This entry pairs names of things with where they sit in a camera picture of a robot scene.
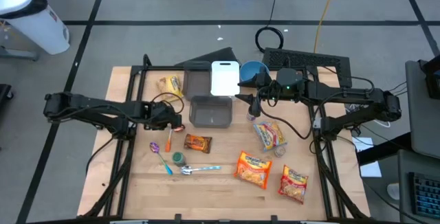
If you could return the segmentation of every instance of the black floor stripe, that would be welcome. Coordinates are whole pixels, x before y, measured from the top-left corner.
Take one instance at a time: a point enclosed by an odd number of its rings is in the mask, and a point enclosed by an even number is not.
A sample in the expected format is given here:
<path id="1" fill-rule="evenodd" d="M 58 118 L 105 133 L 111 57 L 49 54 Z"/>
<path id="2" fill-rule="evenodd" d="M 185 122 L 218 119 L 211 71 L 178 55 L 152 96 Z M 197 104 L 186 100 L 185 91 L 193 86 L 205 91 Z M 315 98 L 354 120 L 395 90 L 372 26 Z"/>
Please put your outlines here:
<path id="1" fill-rule="evenodd" d="M 89 17 L 89 20 L 87 22 L 87 26 L 86 26 L 84 34 L 82 36 L 78 51 L 76 52 L 74 63 L 72 64 L 69 76 L 67 78 L 67 82 L 64 87 L 64 91 L 72 90 L 72 86 L 73 86 L 73 83 L 75 80 L 76 72 L 78 71 L 78 67 L 80 65 L 81 58 L 83 57 L 84 50 L 87 45 L 87 41 L 89 40 L 90 31 L 93 26 L 93 21 L 96 18 L 101 1 L 102 0 L 95 0 L 95 3 L 93 5 L 92 11 L 91 11 L 91 14 Z M 50 127 L 49 134 L 47 135 L 47 139 L 44 144 L 43 151 L 41 152 L 40 159 L 38 160 L 38 163 L 36 165 L 34 176 L 32 177 L 29 188 L 27 189 L 25 200 L 23 202 L 23 205 L 21 206 L 20 213 L 19 213 L 19 216 L 16 220 L 16 223 L 19 223 L 19 224 L 26 223 L 26 220 L 28 219 L 28 216 L 29 216 L 29 213 L 30 213 L 30 210 L 32 207 L 32 203 L 34 202 L 36 191 L 39 188 L 41 177 L 43 176 L 47 160 L 49 159 L 50 151 L 51 151 L 52 146 L 55 141 L 57 131 L 58 131 L 58 125 L 53 124 Z"/>
<path id="2" fill-rule="evenodd" d="M 440 55 L 439 47 L 437 46 L 437 42 L 435 41 L 434 37 L 432 36 L 431 31 L 429 30 L 428 24 L 424 19 L 424 16 L 421 14 L 420 8 L 417 5 L 417 2 L 415 0 L 409 0 L 412 9 L 414 10 L 415 16 L 417 17 L 417 20 L 420 21 L 421 28 L 425 34 L 426 39 L 428 40 L 429 46 L 431 47 L 432 53 L 435 56 Z"/>
<path id="3" fill-rule="evenodd" d="M 66 25 L 86 25 L 88 21 L 64 21 Z M 94 21 L 93 25 L 266 25 L 266 20 L 195 20 L 195 21 Z M 271 21 L 271 25 L 318 25 L 319 21 Z M 323 21 L 322 25 L 341 26 L 411 26 L 420 21 Z"/>

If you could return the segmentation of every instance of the snack bag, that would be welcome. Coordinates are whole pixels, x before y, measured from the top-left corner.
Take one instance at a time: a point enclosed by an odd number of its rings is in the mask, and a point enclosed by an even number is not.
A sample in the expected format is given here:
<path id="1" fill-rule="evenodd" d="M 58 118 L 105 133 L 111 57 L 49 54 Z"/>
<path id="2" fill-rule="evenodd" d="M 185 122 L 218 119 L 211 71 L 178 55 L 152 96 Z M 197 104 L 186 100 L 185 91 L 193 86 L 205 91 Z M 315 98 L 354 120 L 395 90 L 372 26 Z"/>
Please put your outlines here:
<path id="1" fill-rule="evenodd" d="M 291 197 L 293 200 L 303 204 L 308 178 L 309 176 L 301 175 L 284 165 L 281 187 L 278 193 Z"/>
<path id="2" fill-rule="evenodd" d="M 262 189 L 266 189 L 271 166 L 272 161 L 263 161 L 241 151 L 234 177 L 255 183 Z"/>
<path id="3" fill-rule="evenodd" d="M 167 76 L 160 78 L 156 82 L 157 88 L 160 93 L 174 93 L 179 97 L 183 97 L 182 91 L 180 89 L 180 81 L 177 76 Z M 178 100 L 179 98 L 172 94 L 164 94 L 162 95 L 162 100 L 166 100 L 168 102 L 172 102 Z"/>
<path id="4" fill-rule="evenodd" d="M 261 122 L 260 124 L 254 124 L 254 128 L 263 142 L 265 152 L 277 146 L 287 144 L 280 128 L 275 122 Z"/>
<path id="5" fill-rule="evenodd" d="M 185 137 L 184 148 L 191 148 L 203 153 L 209 153 L 211 151 L 211 141 L 212 137 L 200 137 L 187 134 Z"/>

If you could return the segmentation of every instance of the white paper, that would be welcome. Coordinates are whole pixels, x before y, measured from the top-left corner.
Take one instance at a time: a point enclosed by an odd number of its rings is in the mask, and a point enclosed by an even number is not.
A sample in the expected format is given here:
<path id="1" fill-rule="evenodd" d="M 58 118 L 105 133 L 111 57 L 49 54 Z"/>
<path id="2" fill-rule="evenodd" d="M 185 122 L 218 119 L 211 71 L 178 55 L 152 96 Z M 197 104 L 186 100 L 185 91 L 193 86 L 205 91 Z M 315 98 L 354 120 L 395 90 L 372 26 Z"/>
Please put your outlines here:
<path id="1" fill-rule="evenodd" d="M 356 137 L 356 138 L 353 137 L 353 143 L 356 146 L 357 152 L 373 147 L 373 140 L 370 137 Z M 380 172 L 379 162 L 375 161 L 373 163 L 361 166 L 360 175 L 362 177 L 382 177 L 382 173 Z"/>

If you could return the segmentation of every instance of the gray floor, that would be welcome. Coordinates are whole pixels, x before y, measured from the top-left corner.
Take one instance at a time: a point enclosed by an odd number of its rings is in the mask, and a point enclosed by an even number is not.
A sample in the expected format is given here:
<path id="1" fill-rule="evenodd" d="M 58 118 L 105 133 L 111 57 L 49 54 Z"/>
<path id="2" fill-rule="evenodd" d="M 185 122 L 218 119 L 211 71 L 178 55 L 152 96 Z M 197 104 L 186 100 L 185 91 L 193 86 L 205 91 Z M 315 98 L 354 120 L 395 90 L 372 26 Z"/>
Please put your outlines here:
<path id="1" fill-rule="evenodd" d="M 95 0 L 49 0 L 63 20 L 86 21 Z M 326 0 L 277 0 L 276 20 L 318 20 Z M 426 20 L 440 20 L 438 0 L 416 0 Z M 97 21 L 135 20 L 265 20 L 269 18 L 272 0 L 102 0 Z M 333 0 L 326 20 L 334 21 L 416 21 L 408 0 Z M 111 68 L 140 64 L 147 53 L 154 65 L 175 63 L 212 52 L 233 48 L 236 57 L 245 62 L 260 60 L 262 54 L 254 44 L 260 25 L 161 25 L 117 26 L 95 25 L 91 30 L 72 91 L 103 98 Z M 313 51 L 316 26 L 280 25 L 284 31 L 285 49 Z M 41 52 L 38 62 L 0 59 L 0 82 L 14 87 L 16 98 L 5 109 L 0 126 L 0 222 L 17 219 L 36 163 L 45 143 L 49 124 L 42 115 L 44 95 L 62 91 L 74 61 L 85 26 L 71 25 L 71 47 L 63 54 L 49 56 Z M 430 27 L 440 40 L 440 27 Z M 35 49 L 35 45 L 16 32 L 0 45 Z M 261 43 L 276 47 L 278 38 L 263 33 Z M 404 62 L 429 60 L 433 57 L 419 26 L 324 26 L 318 52 L 348 56 L 354 76 L 370 78 L 382 89 L 405 81 Z M 354 82 L 355 87 L 365 87 Z M 401 96 L 403 117 L 391 128 L 375 123 L 367 126 L 387 138 L 409 131 L 408 108 Z M 83 189 L 85 164 L 91 154 L 96 131 L 80 122 L 63 124 L 45 169 L 27 221 L 70 219 L 76 215 Z M 383 142 L 368 131 L 375 144 Z M 383 196 L 385 186 L 397 181 L 397 160 L 380 162 L 383 178 L 366 179 Z M 366 188 L 371 214 L 381 220 L 398 221 L 398 213 L 380 201 Z"/>

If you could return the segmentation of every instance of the metal spoon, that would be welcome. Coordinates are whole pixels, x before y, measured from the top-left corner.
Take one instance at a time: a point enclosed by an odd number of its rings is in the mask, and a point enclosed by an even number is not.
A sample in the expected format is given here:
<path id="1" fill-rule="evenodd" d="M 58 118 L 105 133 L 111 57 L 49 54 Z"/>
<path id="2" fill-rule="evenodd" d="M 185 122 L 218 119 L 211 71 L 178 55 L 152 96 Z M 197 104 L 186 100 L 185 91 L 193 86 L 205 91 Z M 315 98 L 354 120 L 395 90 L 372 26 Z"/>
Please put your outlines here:
<path id="1" fill-rule="evenodd" d="M 193 171 L 195 170 L 220 170 L 221 166 L 208 166 L 208 167 L 204 167 L 204 168 L 191 168 L 190 166 L 184 166 L 182 168 L 180 168 L 180 172 L 183 175 L 191 175 L 191 173 L 193 173 Z"/>

